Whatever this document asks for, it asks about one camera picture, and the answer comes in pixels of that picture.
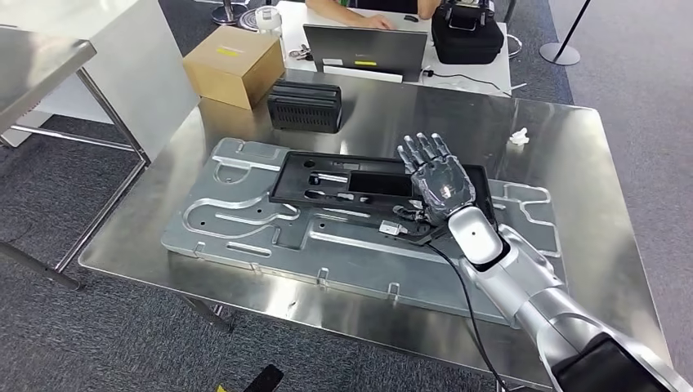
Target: robot finger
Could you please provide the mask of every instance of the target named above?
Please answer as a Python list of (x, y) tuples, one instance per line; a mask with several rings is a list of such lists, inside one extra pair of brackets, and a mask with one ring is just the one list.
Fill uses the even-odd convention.
[(409, 135), (405, 136), (405, 143), (407, 144), (407, 147), (409, 147), (409, 151), (411, 151), (412, 156), (414, 156), (414, 161), (415, 161), (417, 167), (426, 163), (427, 160), (423, 158), (423, 155), (421, 154), (421, 150), (419, 149), (419, 146), (414, 141), (414, 139), (411, 138), (411, 136), (409, 136)]
[(419, 132), (416, 134), (416, 137), (419, 144), (421, 144), (423, 151), (426, 153), (426, 156), (428, 156), (431, 160), (435, 159), (438, 156), (438, 153), (433, 149), (431, 143), (428, 141), (428, 138), (426, 138), (426, 135)]
[(436, 143), (436, 148), (438, 148), (438, 151), (440, 151), (440, 155), (442, 157), (447, 157), (448, 155), (450, 155), (450, 150), (448, 149), (448, 146), (445, 144), (443, 138), (440, 137), (440, 135), (434, 133), (433, 135), (431, 135), (431, 137), (433, 138), (433, 141)]
[(397, 146), (397, 152), (400, 153), (400, 158), (405, 163), (405, 168), (407, 169), (407, 174), (411, 174), (416, 171), (416, 166), (412, 162), (412, 158), (409, 153), (406, 152), (405, 148), (401, 145)]

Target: white sticker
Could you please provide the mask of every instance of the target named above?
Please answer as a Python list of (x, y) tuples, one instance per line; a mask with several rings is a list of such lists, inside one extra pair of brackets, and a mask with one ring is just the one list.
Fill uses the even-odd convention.
[(323, 59), (324, 65), (344, 65), (342, 59)]

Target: aluminum plate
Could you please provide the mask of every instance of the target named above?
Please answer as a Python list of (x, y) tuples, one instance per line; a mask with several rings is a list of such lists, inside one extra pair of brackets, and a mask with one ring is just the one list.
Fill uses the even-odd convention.
[[(287, 151), (231, 138), (220, 141), (169, 221), (162, 244), (173, 252), (259, 274), (469, 315), (450, 266), (426, 248), (378, 232), (380, 219), (269, 203), (268, 192)], [(490, 190), (508, 240), (544, 254), (565, 282), (548, 192), (496, 180), (490, 180)], [(452, 258), (462, 256), (451, 238), (438, 239), (436, 245)], [(476, 316), (507, 324), (482, 292), (471, 284), (468, 288)]]

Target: black object on floor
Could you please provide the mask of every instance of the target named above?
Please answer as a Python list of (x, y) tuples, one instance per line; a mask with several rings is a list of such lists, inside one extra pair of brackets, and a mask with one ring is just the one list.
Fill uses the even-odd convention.
[(267, 365), (244, 392), (272, 392), (279, 387), (284, 374), (272, 364)]
[(67, 275), (61, 274), (53, 268), (47, 267), (41, 261), (36, 260), (35, 257), (32, 257), (20, 249), (13, 247), (10, 245), (10, 243), (0, 241), (0, 254), (4, 255), (10, 260), (16, 261), (17, 264), (29, 268), (33, 272), (42, 275), (44, 278), (47, 278), (52, 282), (61, 284), (69, 290), (78, 290), (81, 287), (78, 281), (70, 278)]

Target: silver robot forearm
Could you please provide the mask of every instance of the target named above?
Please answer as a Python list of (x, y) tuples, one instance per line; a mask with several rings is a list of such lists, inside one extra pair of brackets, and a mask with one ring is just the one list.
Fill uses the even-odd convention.
[(448, 227), (465, 255), (461, 272), (529, 335), (556, 390), (693, 392), (654, 352), (570, 297), (547, 259), (515, 230), (501, 225), (496, 232), (476, 207), (456, 211)]

